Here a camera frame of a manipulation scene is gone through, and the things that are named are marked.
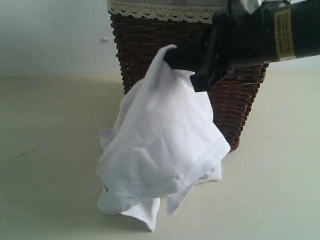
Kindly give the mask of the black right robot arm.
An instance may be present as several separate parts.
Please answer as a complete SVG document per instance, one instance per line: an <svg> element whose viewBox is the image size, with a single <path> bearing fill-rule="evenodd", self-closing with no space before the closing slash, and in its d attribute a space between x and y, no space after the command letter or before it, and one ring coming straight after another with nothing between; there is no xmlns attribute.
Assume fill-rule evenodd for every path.
<svg viewBox="0 0 320 240"><path fill-rule="evenodd" d="M320 53L320 3L268 1L239 8L230 0L202 34L166 52L174 70L191 71L196 92L206 92L235 69L317 56Z"/></svg>

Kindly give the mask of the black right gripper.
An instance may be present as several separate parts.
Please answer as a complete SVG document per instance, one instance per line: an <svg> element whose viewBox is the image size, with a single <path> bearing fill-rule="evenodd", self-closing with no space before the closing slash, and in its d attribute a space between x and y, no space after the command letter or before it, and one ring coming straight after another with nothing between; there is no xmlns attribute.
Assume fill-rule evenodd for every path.
<svg viewBox="0 0 320 240"><path fill-rule="evenodd" d="M207 92L234 69L270 61L270 11L265 4L229 4L212 17L206 44L200 38L169 49L173 70L200 70L190 76L195 92Z"/></svg>

